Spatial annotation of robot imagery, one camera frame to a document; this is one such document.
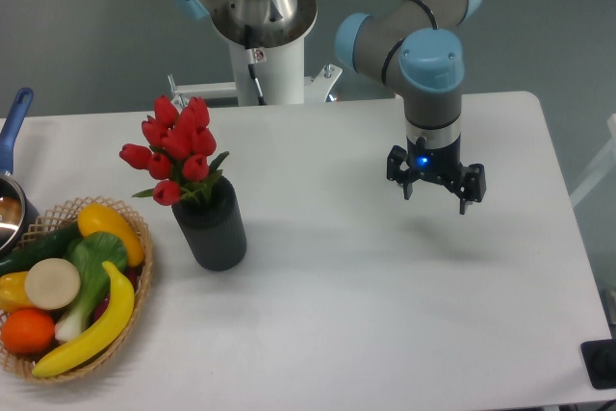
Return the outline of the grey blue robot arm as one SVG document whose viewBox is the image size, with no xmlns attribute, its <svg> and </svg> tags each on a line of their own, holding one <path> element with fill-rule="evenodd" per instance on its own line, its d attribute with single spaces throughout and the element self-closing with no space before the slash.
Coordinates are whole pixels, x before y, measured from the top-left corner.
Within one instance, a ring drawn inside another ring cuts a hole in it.
<svg viewBox="0 0 616 411">
<path fill-rule="evenodd" d="M 210 18 L 226 40 L 243 106 L 305 100 L 304 40 L 316 0 L 174 0 L 195 19 Z M 400 96 L 405 146 L 387 158 L 386 176 L 410 195 L 423 180 L 455 194 L 462 207 L 486 191 L 484 167 L 460 160 L 462 45 L 453 28 L 482 0 L 401 0 L 388 15 L 348 16 L 334 43 L 338 60 Z"/>
</svg>

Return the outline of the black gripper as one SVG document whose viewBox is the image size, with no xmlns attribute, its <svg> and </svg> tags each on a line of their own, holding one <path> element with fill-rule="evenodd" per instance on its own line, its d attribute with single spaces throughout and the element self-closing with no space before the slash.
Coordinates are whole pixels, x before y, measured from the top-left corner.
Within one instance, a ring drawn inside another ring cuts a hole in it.
<svg viewBox="0 0 616 411">
<path fill-rule="evenodd" d="M 408 153 L 394 145 L 387 156 L 386 178 L 396 182 L 405 200 L 413 193 L 417 180 L 444 185 L 459 199 L 459 214 L 465 215 L 473 203 L 480 203 L 485 195 L 485 167 L 483 164 L 463 166 L 460 162 L 460 138 L 448 146 L 420 150 L 407 141 Z"/>
</svg>

